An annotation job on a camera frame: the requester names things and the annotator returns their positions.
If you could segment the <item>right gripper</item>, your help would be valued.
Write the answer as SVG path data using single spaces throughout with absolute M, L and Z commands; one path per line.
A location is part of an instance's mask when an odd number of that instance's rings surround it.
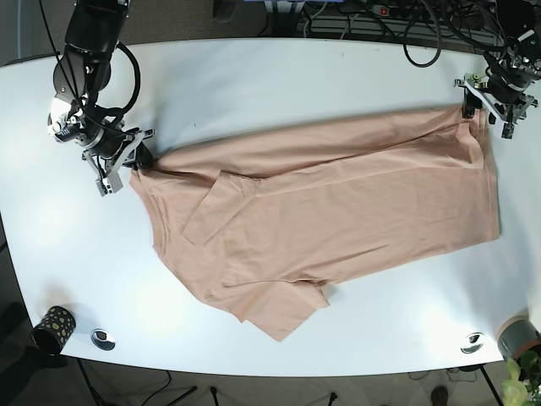
M 155 161 L 144 143 L 155 131 L 125 130 L 124 114 L 120 107 L 80 106 L 62 95 L 52 99 L 48 134 L 57 142 L 73 141 L 83 148 L 82 159 L 96 173 L 101 196 L 115 194 L 123 187 L 117 174 L 121 167 L 149 169 Z

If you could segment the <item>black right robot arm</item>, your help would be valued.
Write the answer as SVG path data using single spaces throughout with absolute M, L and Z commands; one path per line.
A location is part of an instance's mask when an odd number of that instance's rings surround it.
M 82 159 L 95 172 L 101 195 L 118 192 L 123 167 L 151 167 L 153 156 L 144 141 L 155 130 L 125 129 L 124 116 L 136 103 L 140 87 L 139 63 L 119 40 L 128 17 L 127 1 L 78 1 L 68 24 L 63 53 L 56 54 L 53 72 L 56 95 L 47 120 L 47 132 L 56 141 L 73 141 L 83 149 Z M 134 90 L 123 107 L 101 107 L 98 96 L 111 78 L 113 53 L 119 50 L 134 69 Z

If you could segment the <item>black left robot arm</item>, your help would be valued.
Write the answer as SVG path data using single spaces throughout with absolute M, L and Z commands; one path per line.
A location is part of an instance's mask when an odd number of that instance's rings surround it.
M 540 34 L 536 31 L 534 1 L 474 1 L 485 27 L 498 43 L 483 44 L 452 28 L 457 37 L 483 53 L 483 76 L 465 74 L 455 80 L 463 89 L 462 116 L 472 118 L 486 109 L 489 123 L 510 140 L 518 122 L 538 100 L 527 93 L 540 80 Z

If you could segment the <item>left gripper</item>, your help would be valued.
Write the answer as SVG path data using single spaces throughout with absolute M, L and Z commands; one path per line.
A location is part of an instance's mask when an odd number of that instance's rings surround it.
M 515 126 L 538 101 L 527 88 L 540 79 L 540 39 L 519 36 L 496 58 L 485 52 L 485 75 L 465 74 L 455 85 L 463 88 L 462 117 L 473 118 L 477 110 L 489 112 L 489 123 L 503 139 L 511 139 Z

